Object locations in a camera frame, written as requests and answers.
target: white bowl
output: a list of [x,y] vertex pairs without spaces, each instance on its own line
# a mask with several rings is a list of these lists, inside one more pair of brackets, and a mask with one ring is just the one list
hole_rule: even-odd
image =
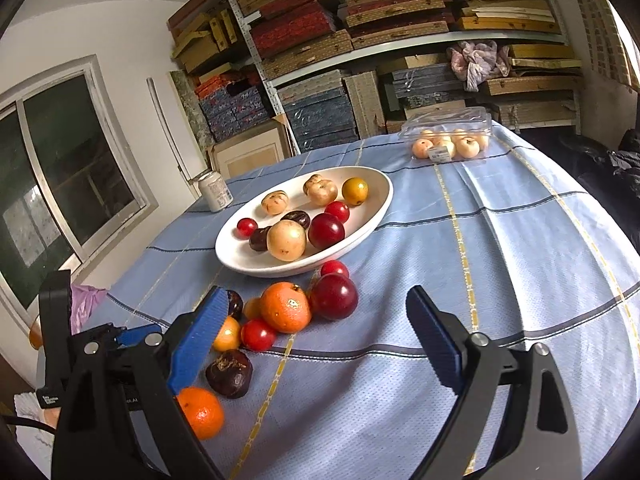
[[[312,219],[323,212],[324,207],[317,207],[309,202],[309,198],[302,191],[302,185],[315,173],[333,180],[338,191],[342,188],[344,181],[351,177],[360,177],[369,185],[367,199],[363,204],[351,208],[351,215],[344,223],[346,235],[344,240],[324,251],[318,251],[311,243],[307,243],[304,254],[295,262],[281,262],[271,256],[268,251],[257,253],[249,247],[248,240],[242,240],[236,236],[236,224],[241,218],[253,218],[258,222],[259,227],[267,227],[274,225],[290,211],[306,211]],[[279,189],[284,190],[289,196],[289,207],[279,215],[269,216],[262,210],[260,202],[267,193]],[[216,256],[225,267],[260,278],[284,278],[313,270],[328,260],[340,258],[369,236],[380,224],[391,204],[393,194],[394,188],[388,176],[373,168],[345,166],[297,176],[272,187],[243,205],[220,229],[216,239]],[[336,200],[341,199],[340,192]]]

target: white sticker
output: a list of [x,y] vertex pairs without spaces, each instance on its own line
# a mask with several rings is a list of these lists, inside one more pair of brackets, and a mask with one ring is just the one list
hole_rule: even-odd
[[446,146],[433,146],[428,150],[429,158],[436,163],[439,162],[450,162],[451,155],[449,155],[449,150]]

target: plastic container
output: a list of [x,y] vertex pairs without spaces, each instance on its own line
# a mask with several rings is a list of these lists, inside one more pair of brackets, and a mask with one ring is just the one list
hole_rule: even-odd
[[491,115],[482,107],[418,115],[399,134],[412,158],[433,162],[484,158],[491,136]]

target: tablecloth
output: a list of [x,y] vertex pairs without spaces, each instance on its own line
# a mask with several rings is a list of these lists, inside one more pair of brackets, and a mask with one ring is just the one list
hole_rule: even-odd
[[[360,292],[340,322],[315,320],[248,355],[249,393],[223,399],[226,423],[204,446],[228,478],[408,478],[453,406],[405,315],[422,285],[439,309],[502,346],[552,349],[577,419],[583,474],[620,434],[640,396],[640,258],[597,201],[557,164],[494,124],[483,160],[433,164],[398,136],[315,150],[229,181],[234,202],[202,200],[172,222],[113,286],[89,326],[166,328],[215,284],[247,300],[270,283],[216,258],[224,222],[298,174],[361,165],[384,171],[394,198],[375,231],[342,258]],[[306,286],[311,274],[296,276]],[[198,384],[206,382],[200,377]],[[497,434],[501,386],[478,447]],[[141,437],[148,446],[148,435]]]

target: white wall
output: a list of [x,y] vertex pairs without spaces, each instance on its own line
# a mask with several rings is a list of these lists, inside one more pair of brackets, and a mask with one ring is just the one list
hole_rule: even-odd
[[591,56],[578,0],[556,0],[569,42],[582,60],[585,89],[580,102],[582,134],[617,149],[622,135],[636,126],[637,94],[591,69]]
[[[178,172],[146,84],[148,76],[175,69],[166,20],[181,5],[126,0],[67,7],[12,25],[0,41],[0,93],[61,63],[97,55],[120,126],[158,202],[158,208],[127,234],[85,283],[112,285],[144,247],[194,201]],[[2,314],[0,352],[33,384],[35,352],[25,337],[23,344],[15,341],[17,325],[4,323]]]

